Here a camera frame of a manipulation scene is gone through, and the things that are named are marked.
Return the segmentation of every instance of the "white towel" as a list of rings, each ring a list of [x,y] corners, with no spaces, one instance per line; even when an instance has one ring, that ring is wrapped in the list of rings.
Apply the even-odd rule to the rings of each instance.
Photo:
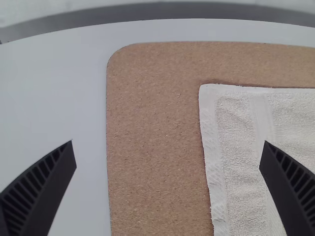
[[[267,140],[315,172],[315,89],[202,85],[199,112],[215,236],[286,235],[259,163]]]

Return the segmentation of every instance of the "white background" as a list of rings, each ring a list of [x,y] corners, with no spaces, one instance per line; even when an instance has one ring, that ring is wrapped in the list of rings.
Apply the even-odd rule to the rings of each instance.
[[[0,27],[88,8],[176,1],[255,4],[315,13],[315,0],[0,0]]]
[[[106,65],[126,45],[163,41],[315,47],[315,29],[243,20],[152,20],[68,29],[0,45],[0,191],[73,139],[77,170],[50,236],[110,234]]]

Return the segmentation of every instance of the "cork mat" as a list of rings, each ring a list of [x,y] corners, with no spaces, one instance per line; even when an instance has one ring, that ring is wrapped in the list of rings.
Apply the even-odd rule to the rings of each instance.
[[[226,42],[135,44],[107,65],[112,234],[213,235],[200,85],[315,87],[315,49]]]

